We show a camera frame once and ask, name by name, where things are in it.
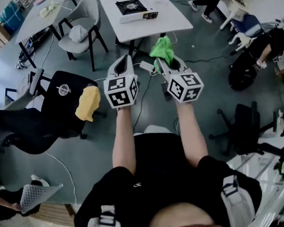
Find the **portable gas stove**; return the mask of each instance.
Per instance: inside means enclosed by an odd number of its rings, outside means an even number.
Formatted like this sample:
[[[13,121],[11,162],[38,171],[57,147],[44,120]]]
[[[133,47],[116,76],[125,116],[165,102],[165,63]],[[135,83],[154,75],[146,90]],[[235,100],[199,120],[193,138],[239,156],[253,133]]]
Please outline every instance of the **portable gas stove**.
[[[139,0],[129,0],[115,3],[119,8],[122,16],[120,23],[127,23],[130,21],[140,19],[153,19],[158,17],[158,11],[154,8],[146,8]]]

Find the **white cube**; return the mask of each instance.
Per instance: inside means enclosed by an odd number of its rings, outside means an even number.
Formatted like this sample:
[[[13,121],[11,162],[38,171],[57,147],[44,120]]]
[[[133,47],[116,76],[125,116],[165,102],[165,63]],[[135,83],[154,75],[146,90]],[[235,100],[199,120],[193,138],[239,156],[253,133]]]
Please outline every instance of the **white cube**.
[[[170,75],[167,91],[179,102],[195,101],[204,87],[197,73]]]
[[[137,75],[130,74],[104,81],[104,93],[112,108],[134,104],[139,90],[137,79]]]

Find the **white robot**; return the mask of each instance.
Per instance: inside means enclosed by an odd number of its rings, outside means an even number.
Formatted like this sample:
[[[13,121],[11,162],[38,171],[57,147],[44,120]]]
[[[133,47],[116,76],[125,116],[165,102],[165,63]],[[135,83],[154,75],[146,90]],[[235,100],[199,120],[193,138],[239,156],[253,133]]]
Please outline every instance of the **white robot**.
[[[104,92],[112,108],[134,104],[139,90],[137,79],[129,55],[122,56],[110,66],[104,81]]]
[[[167,91],[178,102],[187,103],[198,99],[204,87],[197,73],[193,73],[184,61],[174,56],[169,66],[164,59],[157,58],[159,73],[168,82]],[[138,94],[137,75],[133,71],[132,58],[125,55],[109,68],[104,81],[104,91],[112,108],[133,105]]]

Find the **person's arm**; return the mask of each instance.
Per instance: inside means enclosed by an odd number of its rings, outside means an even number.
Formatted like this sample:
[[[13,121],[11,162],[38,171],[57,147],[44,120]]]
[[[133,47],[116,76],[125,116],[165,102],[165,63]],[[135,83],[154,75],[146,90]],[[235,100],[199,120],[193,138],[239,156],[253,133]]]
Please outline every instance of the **person's arm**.
[[[181,140],[189,163],[197,167],[199,161],[208,155],[206,142],[195,118],[191,103],[176,102],[181,130]]]
[[[136,152],[133,138],[131,108],[120,108],[117,115],[113,167],[123,166],[132,174],[136,171]]]
[[[3,206],[3,207],[9,208],[9,209],[15,210],[15,211],[21,211],[22,210],[18,203],[11,204],[11,203],[5,201],[3,198],[0,198],[0,205]]]
[[[264,51],[262,52],[259,60],[257,61],[257,65],[261,66],[262,63],[265,61],[266,57],[271,53],[271,46],[268,44],[268,46],[265,47]]]

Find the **sneaker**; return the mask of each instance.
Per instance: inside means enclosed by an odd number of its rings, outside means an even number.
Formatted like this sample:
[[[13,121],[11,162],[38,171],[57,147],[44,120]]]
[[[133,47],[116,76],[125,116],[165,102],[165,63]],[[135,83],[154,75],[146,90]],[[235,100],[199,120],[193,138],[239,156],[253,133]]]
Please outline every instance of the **sneaker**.
[[[188,1],[188,4],[193,8],[193,10],[195,11],[195,12],[197,12],[198,11],[198,8],[197,8],[197,6],[194,4],[194,1]]]
[[[41,182],[43,187],[49,187],[49,184],[48,184],[48,182],[46,180],[43,180],[43,179],[37,177],[36,175],[31,175],[31,178],[32,178],[32,181],[39,181],[39,182]]]
[[[205,19],[205,21],[206,21],[207,23],[209,23],[209,24],[212,24],[212,23],[213,23],[213,21],[212,21],[208,16],[206,16],[204,13],[203,13],[201,16],[202,16],[202,18]]]

